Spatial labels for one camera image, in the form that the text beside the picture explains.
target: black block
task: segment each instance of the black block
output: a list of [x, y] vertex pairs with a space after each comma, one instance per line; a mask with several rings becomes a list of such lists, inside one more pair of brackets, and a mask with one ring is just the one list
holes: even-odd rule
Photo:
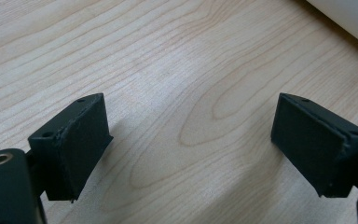
[[40, 206], [25, 153], [15, 148], [0, 150], [0, 223], [41, 223], [45, 218]]
[[28, 141], [48, 199], [77, 200], [112, 139], [101, 93], [71, 103], [33, 133]]
[[271, 141], [320, 196], [347, 197], [358, 155], [358, 126], [315, 104], [281, 93]]

